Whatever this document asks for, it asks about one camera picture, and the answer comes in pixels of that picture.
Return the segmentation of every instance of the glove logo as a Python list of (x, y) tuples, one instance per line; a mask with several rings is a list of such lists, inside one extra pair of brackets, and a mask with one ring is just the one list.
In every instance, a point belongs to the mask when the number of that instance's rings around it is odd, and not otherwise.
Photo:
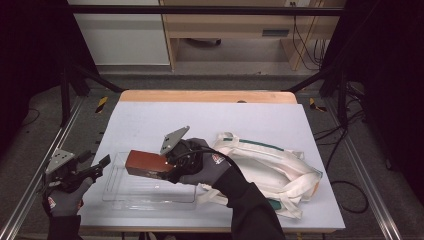
[(224, 157), (218, 155), (218, 154), (212, 154), (212, 159), (215, 161), (216, 164), (222, 163), (222, 161), (225, 160)]
[(50, 209), (53, 209), (56, 206), (56, 202), (53, 200), (53, 198), (49, 197), (47, 198), (47, 201), (49, 201)]

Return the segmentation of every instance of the green stripe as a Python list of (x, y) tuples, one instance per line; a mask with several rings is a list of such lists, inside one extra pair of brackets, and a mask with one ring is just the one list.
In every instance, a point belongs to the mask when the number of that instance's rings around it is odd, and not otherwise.
[[(233, 141), (233, 139), (232, 138), (224, 138), (223, 141)], [(262, 147), (273, 148), (273, 149), (276, 149), (276, 150), (279, 150), (279, 151), (283, 151), (284, 152), (284, 149), (282, 149), (282, 148), (279, 148), (279, 147), (276, 147), (276, 146), (273, 146), (273, 145), (269, 145), (269, 144), (265, 144), (265, 143), (254, 142), (254, 141), (244, 140), (244, 139), (240, 139), (239, 142), (241, 142), (241, 143), (250, 143), (250, 144), (258, 145), (258, 146), (262, 146)]]

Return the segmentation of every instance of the forearm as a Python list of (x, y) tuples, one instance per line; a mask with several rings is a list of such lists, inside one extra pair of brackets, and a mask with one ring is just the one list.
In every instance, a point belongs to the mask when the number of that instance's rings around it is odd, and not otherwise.
[(48, 240), (74, 240), (78, 238), (81, 216), (51, 217)]
[(253, 183), (229, 168), (213, 185), (228, 198), (233, 209), (233, 239), (285, 239), (277, 215)]

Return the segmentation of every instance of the metal frame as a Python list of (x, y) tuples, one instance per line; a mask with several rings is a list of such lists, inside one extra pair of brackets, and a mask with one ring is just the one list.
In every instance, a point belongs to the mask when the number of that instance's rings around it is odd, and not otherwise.
[[(127, 6), (127, 5), (125, 6), (124, 5), (114, 5), (114, 6), (44, 5), (40, 7), (42, 8), (42, 10), (45, 10), (45, 11), (70, 11), (71, 13), (77, 13), (77, 14), (91, 13), (91, 14), (209, 14), (209, 15), (342, 16), (346, 14), (358, 13), (357, 11), (352, 11), (352, 10), (348, 11), (343, 8), (296, 8), (296, 7), (275, 8), (275, 7), (228, 7), (228, 6), (204, 7), (204, 6)], [(365, 24), (368, 17), (364, 20), (364, 22), (360, 23), (359, 30)], [(348, 44), (345, 45), (345, 48), (343, 48), (343, 50), (345, 51), (342, 51), (337, 56), (336, 58), (337, 60), (341, 60), (341, 62), (344, 62), (345, 56), (346, 56), (345, 54), (346, 49), (349, 47), (350, 44), (352, 44), (355, 37), (357, 37), (358, 32), (355, 32), (355, 34), (350, 39)], [(301, 84), (298, 84), (292, 87), (288, 91), (297, 92), (303, 87), (319, 79), (322, 79), (324, 76), (327, 76), (328, 74), (333, 74), (334, 71), (340, 71), (340, 69), (343, 67), (342, 66), (343, 64), (341, 62), (336, 61), (335, 63), (336, 65), (333, 64), (329, 68), (321, 70), (316, 75), (308, 78)], [(81, 69), (81, 67), (79, 66), (73, 66), (73, 67), (76, 67), (78, 71), (84, 70), (84, 69)], [(63, 77), (62, 94), (64, 95), (62, 96), (62, 101), (64, 101), (64, 104), (65, 104), (64, 107), (66, 108), (66, 104), (69, 103), (68, 101), (69, 95), (67, 94), (68, 79), (66, 78), (66, 72), (64, 72), (64, 76), (62, 77)], [(94, 76), (93, 78), (96, 81), (101, 82), (103, 85), (107, 85), (110, 88), (114, 88), (113, 84), (109, 85), (109, 83), (106, 80), (101, 79), (99, 76)], [(46, 164), (48, 163), (49, 159), (51, 158), (52, 154), (56, 150), (56, 148), (60, 147), (63, 144), (64, 139), (66, 139), (66, 136), (69, 133), (70, 129), (72, 128), (75, 118), (78, 115), (78, 112), (82, 106), (82, 103), (83, 103), (83, 98), (78, 97), (77, 102), (74, 104), (72, 115), (69, 117), (69, 120), (66, 121), (66, 124), (65, 124), (65, 121), (62, 122), (62, 128), (59, 130), (55, 140), (50, 146), (50, 149), (46, 153), (37, 172), (35, 173), (33, 179), (28, 185), (20, 202), (18, 203), (18, 206), (14, 210), (12, 216), (10, 217), (6, 225), (3, 226), (0, 232), (1, 240), (14, 239), (14, 237), (17, 235), (20, 226), (22, 225), (26, 215), (28, 214), (35, 200), (36, 189), (42, 180), (44, 168)], [(330, 106), (330, 112), (332, 113), (334, 121), (337, 122), (337, 117), (334, 114), (335, 112), (334, 107), (331, 103), (329, 104), (329, 106)], [(380, 224), (383, 234), (385, 235), (386, 239), (401, 239), (401, 236), (396, 227), (396, 224), (391, 218), (387, 207), (385, 206), (383, 200), (381, 199), (380, 194), (378, 193), (378, 190), (376, 189), (373, 181), (371, 180), (364, 165), (362, 164), (362, 161), (358, 153), (356, 152), (356, 149), (354, 148), (353, 143), (351, 142), (349, 136), (347, 136), (345, 144), (346, 144), (348, 153), (352, 157), (352, 165), (354, 166), (354, 169), (359, 179), (363, 183), (366, 194), (370, 198), (371, 207), (375, 213), (377, 221)]]
[[(340, 124), (336, 115), (336, 107), (334, 106), (333, 101), (330, 101), (327, 98), (325, 98), (324, 101), (335, 124)], [(390, 240), (402, 239), (400, 232), (378, 191), (378, 188), (375, 186), (374, 181), (371, 179), (370, 174), (362, 163), (361, 157), (356, 151), (356, 148), (351, 138), (349, 137), (349, 134), (346, 135), (343, 142), (346, 147), (346, 152), (352, 163), (352, 167), (355, 170), (356, 176), (358, 177), (358, 180), (368, 197), (370, 206), (385, 238)]]
[(31, 209), (31, 206), (34, 203), (34, 200), (37, 196), (37, 188), (40, 186), (40, 183), (42, 181), (42, 176), (45, 171), (45, 167), (49, 163), (49, 160), (52, 157), (54, 151), (57, 148), (60, 148), (62, 144), (64, 143), (69, 131), (71, 130), (75, 122), (75, 119), (81, 109), (83, 102), (84, 102), (84, 97), (77, 97), (77, 101), (74, 103), (74, 106), (72, 108), (72, 115), (70, 116), (69, 121), (67, 122), (65, 126), (59, 129), (55, 139), (50, 145), (49, 150), (44, 156), (43, 161), (41, 162), (40, 166), (35, 172), (31, 182), (28, 184), (28, 187), (25, 190), (25, 193), (22, 195), (21, 200), (19, 201), (18, 205), (16, 206), (9, 220), (1, 229), (0, 231), (1, 240), (14, 239), (16, 235), (18, 234), (19, 228), (24, 222), (25, 217), (28, 214), (29, 210)]

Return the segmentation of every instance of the black curtain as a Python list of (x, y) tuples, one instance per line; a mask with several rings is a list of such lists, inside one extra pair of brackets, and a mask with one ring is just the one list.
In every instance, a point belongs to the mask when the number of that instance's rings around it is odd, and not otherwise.
[[(374, 1), (349, 1), (348, 7)], [(341, 19), (325, 63), (334, 60), (358, 18)], [(344, 67), (365, 88), (364, 107), (393, 169), (424, 203), (424, 1), (382, 0), (363, 26)]]
[[(72, 13), (46, 11), (49, 2), (4, 0), (0, 8), (0, 155), (28, 113), (29, 100), (60, 84), (65, 66), (79, 64), (98, 74)], [(89, 89), (84, 76), (71, 71), (79, 94)]]

